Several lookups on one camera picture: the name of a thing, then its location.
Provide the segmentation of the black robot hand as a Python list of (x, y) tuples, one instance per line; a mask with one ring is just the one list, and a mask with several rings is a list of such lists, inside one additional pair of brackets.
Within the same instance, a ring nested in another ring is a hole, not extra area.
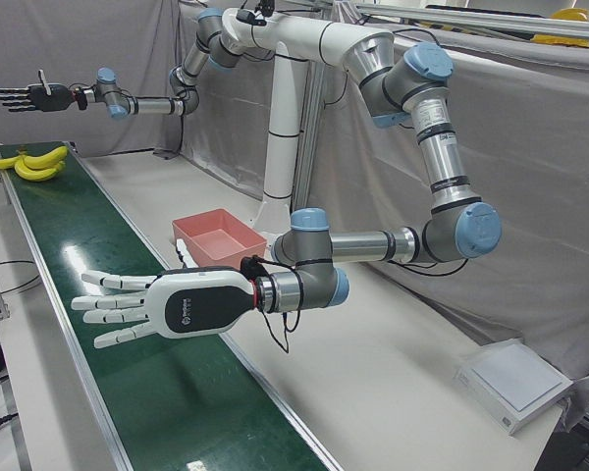
[(42, 69), (39, 83), (26, 87), (0, 88), (0, 101), (10, 112), (56, 112), (66, 110), (76, 101), (73, 92), (61, 83), (49, 82)]

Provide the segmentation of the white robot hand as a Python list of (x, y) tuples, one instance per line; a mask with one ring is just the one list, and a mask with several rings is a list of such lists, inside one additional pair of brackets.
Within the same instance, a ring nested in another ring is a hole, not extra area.
[(122, 291), (74, 298), (71, 307), (84, 312), (86, 323), (133, 323), (96, 337), (96, 348), (153, 334), (167, 339), (219, 334), (257, 307), (257, 288), (240, 271), (227, 266), (197, 266), (180, 238), (176, 248), (183, 267), (157, 276), (121, 276), (93, 270), (81, 274), (86, 283)]

